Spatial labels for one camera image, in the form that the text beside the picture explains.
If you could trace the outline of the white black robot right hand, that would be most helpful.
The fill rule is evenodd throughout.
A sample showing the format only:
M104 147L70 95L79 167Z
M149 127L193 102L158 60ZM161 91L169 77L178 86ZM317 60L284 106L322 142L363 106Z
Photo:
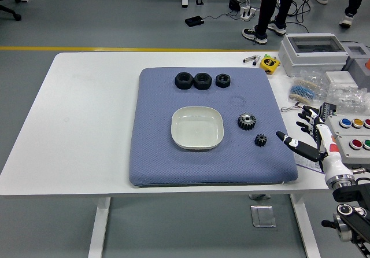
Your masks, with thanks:
M342 162L338 145L331 130L317 114L315 108L303 106L303 111L298 116L308 123L297 122L303 132L307 132L316 141L317 147L294 139L281 131L276 132L277 137L294 153L318 162L325 173L325 182L329 189L336 190L340 187L355 184L355 178L350 169Z

